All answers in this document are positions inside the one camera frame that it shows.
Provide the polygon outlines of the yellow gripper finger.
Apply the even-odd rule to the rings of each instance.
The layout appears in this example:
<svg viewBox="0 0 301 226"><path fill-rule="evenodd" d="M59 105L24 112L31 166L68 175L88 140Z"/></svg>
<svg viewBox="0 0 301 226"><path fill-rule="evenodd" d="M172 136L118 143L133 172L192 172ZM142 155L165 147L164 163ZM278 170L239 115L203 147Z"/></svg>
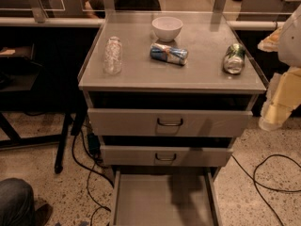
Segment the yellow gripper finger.
<svg viewBox="0 0 301 226"><path fill-rule="evenodd" d="M265 131L280 128L301 105L301 69L291 67L284 74L275 73L266 92L259 126Z"/></svg>
<svg viewBox="0 0 301 226"><path fill-rule="evenodd" d="M264 52L277 52L281 31L282 28L279 27L264 40L261 40L258 44L258 48Z"/></svg>

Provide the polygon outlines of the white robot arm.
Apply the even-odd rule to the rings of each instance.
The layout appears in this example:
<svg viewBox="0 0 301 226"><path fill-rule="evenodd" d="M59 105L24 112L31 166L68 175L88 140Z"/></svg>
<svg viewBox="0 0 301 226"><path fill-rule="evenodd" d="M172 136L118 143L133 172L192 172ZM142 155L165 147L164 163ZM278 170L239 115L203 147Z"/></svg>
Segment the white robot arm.
<svg viewBox="0 0 301 226"><path fill-rule="evenodd" d="M258 47L266 52L277 52L278 59L289 66L284 74L273 75L261 108L260 128L273 131L301 105L301 6Z"/></svg>

